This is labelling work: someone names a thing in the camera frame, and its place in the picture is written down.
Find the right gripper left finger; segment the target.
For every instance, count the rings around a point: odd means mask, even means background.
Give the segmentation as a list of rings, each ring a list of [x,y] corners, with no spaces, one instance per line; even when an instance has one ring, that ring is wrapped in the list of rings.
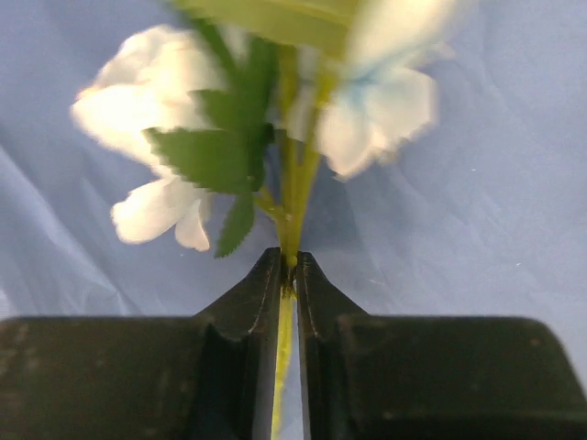
[[[4,439],[267,439],[282,258],[189,317],[1,323]]]

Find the artificial flower bunch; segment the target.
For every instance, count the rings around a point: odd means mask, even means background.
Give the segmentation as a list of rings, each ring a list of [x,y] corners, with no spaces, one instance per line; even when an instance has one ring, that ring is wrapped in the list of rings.
[[[76,96],[71,117],[154,180],[110,211],[118,238],[168,230],[220,258],[257,211],[297,263],[321,160],[349,179],[392,158],[437,119],[422,70],[447,54],[463,1],[176,1],[180,28],[127,38]],[[214,194],[234,203],[211,244]]]

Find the blue wrapping paper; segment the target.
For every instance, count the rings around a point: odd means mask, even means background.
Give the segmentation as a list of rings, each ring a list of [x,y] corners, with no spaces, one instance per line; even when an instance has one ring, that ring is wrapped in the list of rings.
[[[116,239],[149,172],[73,125],[75,94],[158,1],[1,4],[1,292],[19,314],[190,314],[273,242],[231,258]],[[586,312],[586,4],[483,1],[431,66],[439,126],[348,182],[321,170],[303,245],[363,307]]]

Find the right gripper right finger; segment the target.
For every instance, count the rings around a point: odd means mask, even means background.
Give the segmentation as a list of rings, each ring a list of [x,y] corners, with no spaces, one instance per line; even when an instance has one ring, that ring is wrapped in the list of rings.
[[[312,254],[296,269],[307,439],[583,439],[555,334],[516,316],[365,312]]]

